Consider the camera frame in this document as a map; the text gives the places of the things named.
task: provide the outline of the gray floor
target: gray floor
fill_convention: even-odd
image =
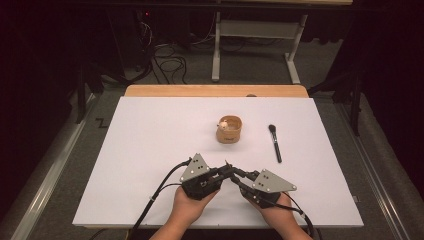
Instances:
[[[248,44],[236,52],[232,50],[238,48],[237,43],[224,44],[224,49],[228,51],[221,54],[221,79],[218,84],[290,84],[282,58],[282,54],[290,48],[289,42],[265,45],[269,41],[250,41],[255,44]],[[301,44],[295,63],[302,85],[309,88],[325,78],[339,47],[340,43],[320,45],[317,41]],[[166,55],[169,51],[169,48],[164,48],[158,54]],[[186,58],[185,81],[188,84],[212,84],[211,48],[192,48],[191,51],[177,48],[176,54]],[[170,64],[169,68],[177,66],[175,62]],[[155,70],[160,81],[165,83],[157,68]],[[182,72],[174,76],[175,83],[182,83],[181,76]],[[153,74],[137,82],[155,83],[157,80]],[[105,87],[105,92],[92,101],[93,108],[86,116],[85,126],[28,239],[89,239],[96,232],[75,227],[71,222],[107,133],[107,128],[98,127],[99,121],[96,119],[103,118],[107,125],[125,91],[120,86],[106,84]],[[322,239],[422,239],[422,199],[397,161],[365,97],[362,98],[359,119],[361,136],[357,138],[352,136],[346,124],[345,109],[349,106],[333,104],[329,94],[319,93],[314,99],[350,191],[358,199],[357,206],[365,227],[321,229]],[[1,223],[0,239],[12,238],[44,177],[72,135],[74,120],[75,112]],[[98,239],[124,237],[124,230],[109,230]]]

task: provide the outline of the wire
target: wire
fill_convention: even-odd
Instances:
[[[106,231],[106,230],[108,230],[108,229],[106,229],[106,228],[103,228],[103,229],[100,229],[99,231],[97,231],[95,234],[93,234],[93,236],[91,236],[91,238],[89,239],[89,240],[93,240],[93,239],[95,239],[97,236],[99,236],[101,233],[103,233],[104,231]]]
[[[166,54],[166,55],[159,55],[158,52],[162,49],[170,49],[171,52]],[[164,45],[160,45],[160,46],[156,46],[155,49],[155,54],[153,57],[153,60],[157,66],[157,68],[162,72],[163,77],[165,78],[166,82],[168,84],[171,84],[171,82],[173,84],[175,83],[174,77],[175,74],[177,72],[179,72],[180,70],[183,70],[183,74],[181,76],[181,81],[184,84],[187,84],[187,82],[185,81],[185,76],[187,74],[187,62],[185,60],[185,58],[180,57],[180,56],[174,56],[176,53],[174,47],[172,44],[164,44]],[[160,80],[158,78],[158,76],[156,75],[156,72],[154,72],[154,75],[156,77],[156,80],[158,81],[158,83],[160,84]]]
[[[264,199],[264,198],[262,198],[261,201],[264,201],[264,202],[271,204],[275,207],[279,207],[279,208],[282,208],[282,209],[291,210],[291,211],[295,211],[295,212],[299,213],[300,216],[305,220],[306,224],[308,225],[309,236],[311,238],[314,238],[314,225],[312,224],[308,215],[306,215],[305,212],[303,212],[303,210],[299,207],[299,205],[296,203],[296,201],[294,201],[294,199],[292,197],[290,197],[290,195],[288,195],[286,192],[283,192],[283,193],[286,194],[287,197],[289,197],[290,200],[293,201],[293,203],[297,206],[297,208],[281,205],[281,204],[278,204],[278,203],[274,203],[274,202],[271,202],[271,201]]]
[[[216,18],[216,12],[213,14],[211,27],[209,28],[209,32],[208,34],[206,34],[206,37],[198,42],[191,43],[191,45],[201,44],[215,38],[215,37],[211,37],[213,27],[215,26],[215,18]]]
[[[163,189],[165,189],[165,188],[167,188],[167,187],[170,187],[170,186],[181,186],[181,185],[182,185],[181,183],[170,183],[170,184],[168,184],[168,185],[163,186],[163,187],[160,189],[160,191],[162,191]]]
[[[166,187],[166,186],[163,187],[163,185],[168,180],[168,178],[171,176],[171,174],[174,173],[180,167],[188,166],[188,164],[190,163],[190,161],[191,161],[191,158],[189,160],[185,161],[185,162],[182,162],[182,163],[178,164],[171,171],[169,171],[169,173],[163,179],[162,183],[157,188],[156,192],[150,198],[150,201],[147,203],[146,207],[144,208],[143,213],[141,214],[141,216],[139,217],[139,219],[137,220],[137,222],[134,224],[133,228],[130,230],[130,232],[128,234],[127,240],[131,240],[131,238],[134,235],[134,232],[138,229],[138,227],[140,226],[141,222],[146,217],[147,213],[149,212],[150,208],[152,207],[153,203],[155,202],[156,198],[159,196],[159,193]]]

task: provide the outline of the person's hand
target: person's hand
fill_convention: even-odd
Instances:
[[[202,200],[189,198],[182,187],[175,191],[174,206],[168,221],[150,238],[150,240],[179,240],[187,228],[194,223],[218,191]]]
[[[183,188],[178,187],[168,222],[178,222],[181,227],[188,228],[202,215],[203,209],[217,193],[218,191],[213,192],[199,201],[189,198]]]
[[[274,228],[285,240],[290,239],[311,239],[297,224],[293,211],[279,207],[260,208],[256,203],[249,202],[262,214],[268,225]],[[277,201],[278,204],[291,207],[290,198],[281,193]]]

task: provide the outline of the wrist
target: wrist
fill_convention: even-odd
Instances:
[[[184,233],[185,230],[187,230],[187,228],[190,227],[190,225],[191,223],[182,221],[181,219],[169,218],[168,221],[166,221],[164,226],[167,226],[171,229],[180,230]]]

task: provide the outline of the black brush handle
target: black brush handle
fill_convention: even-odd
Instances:
[[[275,147],[275,153],[277,154],[277,161],[278,163],[282,163],[283,161],[281,160],[280,148],[278,147],[277,141],[274,141],[274,147]]]

